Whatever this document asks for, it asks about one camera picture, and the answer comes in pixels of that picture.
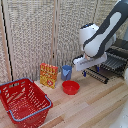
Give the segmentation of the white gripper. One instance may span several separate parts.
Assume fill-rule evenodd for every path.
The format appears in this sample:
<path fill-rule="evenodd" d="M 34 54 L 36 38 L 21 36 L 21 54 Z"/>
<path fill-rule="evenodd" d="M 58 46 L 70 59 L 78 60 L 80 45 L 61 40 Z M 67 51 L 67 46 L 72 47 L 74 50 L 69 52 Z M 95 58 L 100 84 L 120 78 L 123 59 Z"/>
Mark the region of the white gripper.
<path fill-rule="evenodd" d="M 104 53 L 101 57 L 97 59 L 91 58 L 90 60 L 87 60 L 85 57 L 77 57 L 73 60 L 73 64 L 75 65 L 75 69 L 77 71 L 82 71 L 92 66 L 101 64 L 106 60 L 107 60 L 107 54 Z M 97 72 L 99 72 L 100 67 L 96 66 L 96 70 Z M 83 76 L 86 77 L 86 71 L 83 71 Z"/>

